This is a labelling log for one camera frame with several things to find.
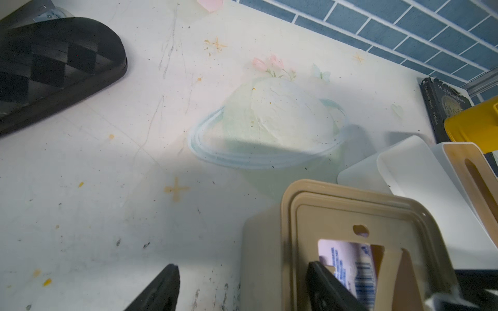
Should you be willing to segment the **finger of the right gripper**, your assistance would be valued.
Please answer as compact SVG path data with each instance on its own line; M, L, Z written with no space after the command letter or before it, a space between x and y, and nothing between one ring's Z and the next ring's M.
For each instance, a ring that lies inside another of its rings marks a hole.
M451 294L437 293L428 310L497 310L497 270L456 270L458 286Z

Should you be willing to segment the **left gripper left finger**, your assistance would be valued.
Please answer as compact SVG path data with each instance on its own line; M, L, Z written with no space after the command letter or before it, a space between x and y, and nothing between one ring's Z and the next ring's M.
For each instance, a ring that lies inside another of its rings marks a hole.
M125 311L175 311L179 293L179 268L168 264Z

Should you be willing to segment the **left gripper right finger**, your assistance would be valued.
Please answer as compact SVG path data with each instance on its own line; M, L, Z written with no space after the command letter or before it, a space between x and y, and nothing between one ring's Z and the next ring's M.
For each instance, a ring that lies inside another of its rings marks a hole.
M319 261L310 262L306 287L312 311L367 311L344 285Z

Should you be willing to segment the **purple tissue paper pack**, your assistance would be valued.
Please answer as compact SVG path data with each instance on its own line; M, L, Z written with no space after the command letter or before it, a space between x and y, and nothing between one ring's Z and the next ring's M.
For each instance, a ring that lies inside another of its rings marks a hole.
M373 310L377 276L371 245L320 239L319 260L367 310Z

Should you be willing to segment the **beige tissue box lid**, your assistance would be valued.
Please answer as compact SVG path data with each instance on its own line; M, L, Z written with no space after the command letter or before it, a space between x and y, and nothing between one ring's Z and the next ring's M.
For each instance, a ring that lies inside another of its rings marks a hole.
M414 200L299 180L281 199L280 222L284 310L311 308L307 267L328 241L372 249L367 274L376 291L374 310L424 310L433 295L459 291L441 232Z

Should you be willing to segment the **white box wooden lid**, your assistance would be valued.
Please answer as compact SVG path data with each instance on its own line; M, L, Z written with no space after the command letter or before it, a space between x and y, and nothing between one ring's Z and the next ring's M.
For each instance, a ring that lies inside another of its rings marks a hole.
M497 178L481 149L474 143L443 142L431 151L497 244Z

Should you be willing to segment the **white tissue box base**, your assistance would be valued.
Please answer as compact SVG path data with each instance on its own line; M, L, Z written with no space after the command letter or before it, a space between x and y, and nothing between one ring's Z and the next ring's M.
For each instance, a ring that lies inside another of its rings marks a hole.
M435 219L455 269L497 269L497 246L420 137L408 137L348 167L338 183L416 200Z

